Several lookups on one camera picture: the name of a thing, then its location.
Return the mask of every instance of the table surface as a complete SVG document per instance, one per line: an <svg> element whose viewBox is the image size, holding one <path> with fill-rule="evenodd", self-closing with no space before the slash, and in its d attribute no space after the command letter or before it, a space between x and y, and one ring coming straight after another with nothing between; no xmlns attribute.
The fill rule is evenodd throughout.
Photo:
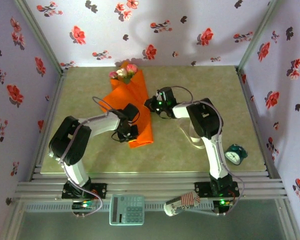
<svg viewBox="0 0 300 240"><path fill-rule="evenodd" d="M72 67L64 80L57 110L53 119L51 137L67 116L88 118L102 113L92 96L105 97L111 92L109 72L115 67ZM195 100L209 98L224 121L222 145L226 150L238 144L248 151L248 157L236 166L228 167L237 172L265 171L253 123L245 97L233 66L159 66L142 67L147 92L152 97L157 89L183 86ZM173 89L178 102L190 100L182 89ZM177 119L161 119L152 114L154 143L130 149L127 143L111 139L112 132L105 132L90 139L83 156L87 173L157 173L157 172L209 172L205 149L190 144ZM41 173L63 173L57 161L47 154Z"/></svg>

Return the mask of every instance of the robotic arm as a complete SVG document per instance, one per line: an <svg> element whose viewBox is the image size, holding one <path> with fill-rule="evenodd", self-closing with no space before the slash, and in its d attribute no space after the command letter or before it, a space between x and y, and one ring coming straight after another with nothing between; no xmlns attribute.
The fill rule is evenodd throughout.
<svg viewBox="0 0 300 240"><path fill-rule="evenodd" d="M233 182L232 176L226 169L223 154L223 121L208 98L202 101L177 103L172 89L164 87L144 105L159 116L165 112L170 119L190 118L194 130L202 138L207 151L210 164L209 192L213 197L220 197L228 194L229 190L235 191L234 188L238 185ZM64 162L71 183L69 191L75 193L69 198L74 196L91 198L91 195L76 187L78 185L87 191L94 189L82 163L89 139L107 131L114 131L121 143L135 140L138 136L138 128L136 124L133 125L133 119L138 114L138 109L128 104L125 109L111 109L107 115L102 114L88 119L68 116L64 119L49 143L49 155L57 161Z"/></svg>
<svg viewBox="0 0 300 240"><path fill-rule="evenodd" d="M226 169L222 146L223 121L208 98L190 103L177 103L171 87L164 87L148 99L145 106L159 116L162 112L171 119L190 118L195 132L204 142L210 165L210 187L214 197L232 190L233 179Z"/></svg>

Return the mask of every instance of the clock face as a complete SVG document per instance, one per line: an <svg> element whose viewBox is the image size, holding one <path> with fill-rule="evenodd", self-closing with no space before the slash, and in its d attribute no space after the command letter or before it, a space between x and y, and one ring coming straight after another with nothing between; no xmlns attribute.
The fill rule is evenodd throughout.
<svg viewBox="0 0 300 240"><path fill-rule="evenodd" d="M240 156L234 151L227 151L225 157L234 164L240 164Z"/></svg>

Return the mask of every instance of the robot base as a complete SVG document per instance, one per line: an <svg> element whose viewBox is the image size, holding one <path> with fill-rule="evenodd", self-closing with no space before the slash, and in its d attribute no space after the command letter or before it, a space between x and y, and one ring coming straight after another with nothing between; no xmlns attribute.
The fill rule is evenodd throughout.
<svg viewBox="0 0 300 240"><path fill-rule="evenodd" d="M88 183L82 188L87 189L100 196L101 199L106 198L107 184L106 183ZM76 188L70 181L63 185L62 199L94 199L95 196Z"/></svg>
<svg viewBox="0 0 300 240"><path fill-rule="evenodd" d="M221 194L216 194L211 188L211 182L195 182L194 190L199 195L200 198L233 198L239 197L240 192L238 188L238 183L233 181L231 186L226 188L226 191L222 191Z"/></svg>

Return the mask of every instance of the calculator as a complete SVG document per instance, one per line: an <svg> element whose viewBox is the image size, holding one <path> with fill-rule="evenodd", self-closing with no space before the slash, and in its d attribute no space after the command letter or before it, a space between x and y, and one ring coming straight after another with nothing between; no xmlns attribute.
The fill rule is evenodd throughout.
<svg viewBox="0 0 300 240"><path fill-rule="evenodd" d="M142 195L112 195L110 225L137 226L145 222L145 197Z"/></svg>

